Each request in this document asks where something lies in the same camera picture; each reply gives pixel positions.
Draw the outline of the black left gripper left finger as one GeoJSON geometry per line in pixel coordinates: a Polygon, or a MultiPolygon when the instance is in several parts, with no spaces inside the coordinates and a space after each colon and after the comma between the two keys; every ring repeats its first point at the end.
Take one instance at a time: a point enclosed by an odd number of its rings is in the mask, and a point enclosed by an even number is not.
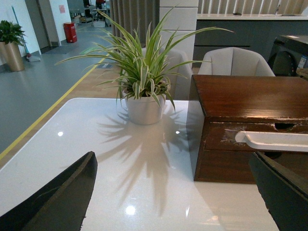
{"type": "Polygon", "coordinates": [[[86,217],[98,162],[90,151],[0,218],[2,231],[79,231],[86,217]]]}

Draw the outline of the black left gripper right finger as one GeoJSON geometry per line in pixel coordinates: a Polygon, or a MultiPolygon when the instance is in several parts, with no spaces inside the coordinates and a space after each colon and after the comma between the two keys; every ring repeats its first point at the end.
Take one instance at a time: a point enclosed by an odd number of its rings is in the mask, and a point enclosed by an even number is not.
{"type": "Polygon", "coordinates": [[[280,231],[308,229],[308,180],[261,152],[249,166],[266,208],[280,231]]]}

